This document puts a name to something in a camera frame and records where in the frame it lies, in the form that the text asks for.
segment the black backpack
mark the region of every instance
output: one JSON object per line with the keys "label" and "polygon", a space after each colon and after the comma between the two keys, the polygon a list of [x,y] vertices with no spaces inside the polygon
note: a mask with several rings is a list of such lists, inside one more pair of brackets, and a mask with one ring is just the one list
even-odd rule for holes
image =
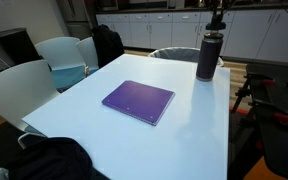
{"label": "black backpack", "polygon": [[70,138],[49,138],[32,145],[5,168],[10,180],[102,179],[97,178],[100,173],[93,169],[87,152]]}
{"label": "black backpack", "polygon": [[124,54],[123,43],[117,32],[100,25],[93,28],[92,33],[100,68]]}

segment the cabinet handle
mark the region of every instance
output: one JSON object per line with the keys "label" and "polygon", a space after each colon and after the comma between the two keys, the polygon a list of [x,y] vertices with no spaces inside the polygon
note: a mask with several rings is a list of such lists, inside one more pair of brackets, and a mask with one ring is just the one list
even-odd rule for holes
{"label": "cabinet handle", "polygon": [[270,18],[268,18],[267,23],[270,23],[271,19],[272,19],[272,14],[270,15]]}
{"label": "cabinet handle", "polygon": [[200,34],[202,32],[202,27],[203,27],[203,25],[200,25],[200,31],[198,32],[198,34]]}
{"label": "cabinet handle", "polygon": [[278,18],[280,18],[280,15],[281,15],[281,14],[278,14],[278,15],[277,15],[277,18],[276,18],[276,20],[275,20],[275,23],[277,23]]}

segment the floor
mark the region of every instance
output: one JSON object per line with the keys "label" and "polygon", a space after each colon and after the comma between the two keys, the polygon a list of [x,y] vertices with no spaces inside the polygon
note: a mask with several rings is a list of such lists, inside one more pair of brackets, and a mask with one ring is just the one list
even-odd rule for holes
{"label": "floor", "polygon": [[[127,54],[135,54],[141,56],[147,56],[149,52],[142,52],[142,51],[134,51],[134,50],[126,50],[125,53]],[[245,79],[243,76],[245,75],[245,67],[246,64],[243,63],[234,63],[225,61],[225,67],[231,69],[231,93],[230,93],[230,106],[234,105],[236,100],[235,92],[238,90],[239,87],[243,86]],[[239,109],[249,110],[248,102],[250,98],[245,98],[240,106]],[[252,180],[252,179],[266,179],[266,180],[282,180],[281,178],[272,172],[270,172],[267,167],[265,166],[264,159],[262,158],[254,168],[245,176],[245,180]]]}

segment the kitchen cabinet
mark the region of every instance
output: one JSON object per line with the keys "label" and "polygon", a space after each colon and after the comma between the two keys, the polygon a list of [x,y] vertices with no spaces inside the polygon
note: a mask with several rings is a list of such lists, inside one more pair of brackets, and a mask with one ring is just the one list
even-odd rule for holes
{"label": "kitchen cabinet", "polygon": [[172,13],[150,14],[151,49],[172,46]]}
{"label": "kitchen cabinet", "polygon": [[236,11],[224,56],[255,59],[276,10]]}
{"label": "kitchen cabinet", "polygon": [[113,31],[117,32],[124,46],[132,47],[132,35],[130,17],[128,14],[116,14],[112,16]]}
{"label": "kitchen cabinet", "polygon": [[117,32],[124,46],[132,47],[130,18],[128,14],[96,15],[98,25],[104,24]]}
{"label": "kitchen cabinet", "polygon": [[[226,42],[229,36],[229,32],[231,29],[231,24],[233,21],[233,17],[234,17],[235,11],[229,11],[227,13],[224,14],[223,16],[223,22],[226,23],[226,28],[223,30],[220,30],[219,32],[222,33],[224,35],[223,37],[223,44],[222,44],[222,48],[221,48],[221,52],[220,55],[224,54],[224,50],[226,47]],[[206,32],[209,32],[209,30],[206,30],[206,25],[208,23],[210,23],[212,21],[212,13],[211,12],[202,12],[201,13],[201,19],[200,19],[200,24],[199,24],[199,30],[198,30],[198,38],[197,38],[197,42],[196,42],[196,48],[200,49],[201,48],[201,44],[202,44],[202,40],[204,38],[204,34]]]}
{"label": "kitchen cabinet", "polygon": [[288,63],[288,14],[283,9],[277,10],[271,19],[256,59]]}
{"label": "kitchen cabinet", "polygon": [[130,14],[133,47],[150,48],[150,24],[148,14]]}
{"label": "kitchen cabinet", "polygon": [[173,13],[172,46],[195,47],[200,13]]}

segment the chair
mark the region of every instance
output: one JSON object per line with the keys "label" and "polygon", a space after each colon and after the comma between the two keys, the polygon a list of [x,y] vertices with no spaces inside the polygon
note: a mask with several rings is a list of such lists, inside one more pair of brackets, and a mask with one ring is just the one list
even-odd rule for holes
{"label": "chair", "polygon": [[[200,49],[187,47],[171,47],[155,50],[148,57],[198,62]],[[222,58],[218,58],[217,66],[224,66]]]}
{"label": "chair", "polygon": [[0,116],[26,132],[18,138],[22,148],[25,148],[22,138],[30,134],[43,136],[22,118],[58,95],[45,60],[20,64],[0,72]]}
{"label": "chair", "polygon": [[97,71],[99,69],[98,58],[93,37],[89,37],[77,42],[76,47],[83,56],[86,65],[89,67],[89,74]]}
{"label": "chair", "polygon": [[74,37],[48,39],[35,45],[52,68],[57,89],[67,89],[85,78],[85,61],[76,48],[80,40]]}

